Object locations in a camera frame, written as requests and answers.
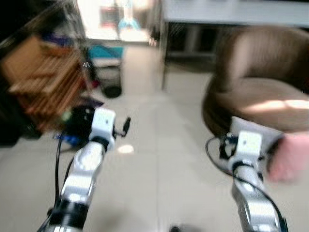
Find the blue object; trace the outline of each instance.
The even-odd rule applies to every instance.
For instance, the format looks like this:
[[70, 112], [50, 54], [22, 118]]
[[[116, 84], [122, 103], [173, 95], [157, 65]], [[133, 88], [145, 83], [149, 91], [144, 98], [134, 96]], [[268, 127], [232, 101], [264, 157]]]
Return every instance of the blue object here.
[[84, 105], [88, 105], [89, 107], [93, 106], [94, 108], [100, 107], [104, 104], [104, 102], [90, 98], [90, 97], [80, 97], [82, 100], [85, 101]]
[[123, 56], [123, 47], [105, 47], [102, 45], [95, 45], [88, 51], [89, 57], [93, 58], [119, 58]]
[[[55, 135], [54, 139], [60, 139], [60, 134]], [[71, 146], [78, 146], [82, 142], [82, 140], [80, 140], [78, 137], [68, 135], [65, 135], [62, 140]]]
[[64, 35], [57, 35], [52, 32], [42, 34], [42, 40], [57, 44], [62, 47], [70, 46], [73, 44], [72, 39], [70, 37]]
[[126, 20], [122, 19], [118, 24], [118, 29], [124, 29], [124, 28], [133, 28], [135, 30], [140, 30], [140, 24], [135, 20]]

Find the black trash bin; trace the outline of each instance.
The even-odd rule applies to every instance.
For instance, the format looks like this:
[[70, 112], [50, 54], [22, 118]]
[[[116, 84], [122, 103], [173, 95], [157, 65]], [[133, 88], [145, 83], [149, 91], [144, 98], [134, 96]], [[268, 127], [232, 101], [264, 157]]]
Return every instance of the black trash bin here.
[[97, 77], [103, 94], [108, 98], [117, 98], [122, 93], [121, 66], [96, 67]]

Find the brown armchair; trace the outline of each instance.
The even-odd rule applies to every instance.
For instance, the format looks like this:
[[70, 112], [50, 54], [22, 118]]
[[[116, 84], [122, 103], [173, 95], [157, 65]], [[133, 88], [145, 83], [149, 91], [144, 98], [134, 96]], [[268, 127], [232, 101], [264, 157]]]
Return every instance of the brown armchair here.
[[230, 33], [218, 48], [202, 106], [214, 135], [231, 116], [283, 132], [309, 131], [309, 33], [252, 26]]

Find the table leg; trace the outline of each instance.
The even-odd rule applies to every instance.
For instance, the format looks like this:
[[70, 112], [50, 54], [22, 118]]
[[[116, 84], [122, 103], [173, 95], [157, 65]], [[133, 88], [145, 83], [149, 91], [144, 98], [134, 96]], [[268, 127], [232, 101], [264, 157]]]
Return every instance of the table leg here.
[[167, 78], [167, 56], [168, 56], [168, 51], [169, 51], [169, 23], [164, 23], [163, 25], [163, 34], [162, 34], [162, 41], [161, 41], [161, 51], [163, 52], [163, 60], [162, 60], [162, 65], [163, 65], [163, 73], [162, 73], [162, 86], [161, 89], [165, 90], [166, 89], [166, 78]]
[[196, 52], [201, 40], [201, 28], [199, 25], [189, 25], [185, 38], [185, 53], [192, 54]]

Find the black cable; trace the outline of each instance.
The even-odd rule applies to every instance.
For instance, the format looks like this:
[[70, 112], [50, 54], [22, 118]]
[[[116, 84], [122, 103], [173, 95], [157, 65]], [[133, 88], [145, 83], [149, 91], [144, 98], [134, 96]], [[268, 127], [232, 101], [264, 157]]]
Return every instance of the black cable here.
[[64, 185], [64, 183], [66, 182], [66, 180], [67, 180], [67, 178], [68, 178], [68, 176], [69, 176], [70, 168], [71, 168], [71, 166], [72, 166], [73, 161], [74, 161], [74, 156], [73, 156], [72, 159], [70, 160], [69, 165], [68, 165], [68, 167], [67, 167], [66, 175], [64, 176], [63, 185]]
[[[58, 198], [57, 200], [57, 203], [56, 204], [59, 204], [61, 202], [61, 199]], [[53, 216], [53, 213], [55, 211], [55, 207], [53, 207], [52, 209], [50, 209], [50, 213], [48, 214], [48, 217], [47, 219], [43, 222], [43, 224], [39, 227], [39, 229], [37, 230], [37, 232], [44, 232], [46, 227], [48, 226], [48, 223], [50, 222], [52, 216]]]
[[59, 159], [60, 159], [60, 152], [61, 152], [61, 144], [62, 144], [62, 139], [63, 135], [65, 134], [64, 131], [62, 131], [59, 141], [58, 141], [58, 147], [57, 147], [57, 152], [56, 152], [56, 166], [55, 166], [55, 202], [54, 202], [54, 207], [59, 199]]
[[206, 142], [206, 144], [205, 144], [206, 154], [207, 154], [208, 158], [210, 159], [210, 161], [213, 163], [213, 165], [214, 165], [217, 169], [219, 169], [221, 172], [223, 172], [223, 173], [225, 173], [225, 174], [227, 174], [227, 175], [233, 177], [234, 179], [236, 179], [236, 180], [238, 180], [238, 181], [244, 182], [244, 183], [246, 183], [246, 184], [252, 186], [254, 189], [256, 189], [256, 190], [258, 190], [260, 193], [262, 193], [262, 194], [265, 196], [265, 198], [266, 198], [267, 200], [269, 200], [270, 203], [274, 206], [275, 211], [276, 211], [276, 213], [277, 213], [277, 215], [278, 215], [278, 218], [279, 218], [279, 223], [280, 223], [280, 227], [281, 227], [281, 229], [282, 229], [282, 232], [288, 232], [288, 228], [287, 228], [287, 226], [286, 226], [286, 220], [285, 220], [285, 218], [282, 216], [282, 214], [281, 214], [279, 208], [277, 207], [276, 203], [272, 200], [272, 198], [271, 198], [267, 193], [265, 193], [262, 189], [260, 189], [260, 188], [257, 187], [256, 185], [250, 183], [249, 181], [247, 181], [247, 180], [245, 180], [245, 179], [242, 179], [242, 178], [240, 178], [240, 177], [234, 175], [234, 173], [230, 173], [229, 171], [222, 169], [222, 168], [213, 160], [213, 158], [212, 158], [212, 156], [210, 155], [210, 152], [209, 152], [209, 150], [208, 150], [208, 146], [209, 146], [209, 144], [211, 143], [211, 141], [213, 141], [214, 139], [216, 139], [216, 137], [213, 137], [213, 138], [209, 139], [209, 140]]

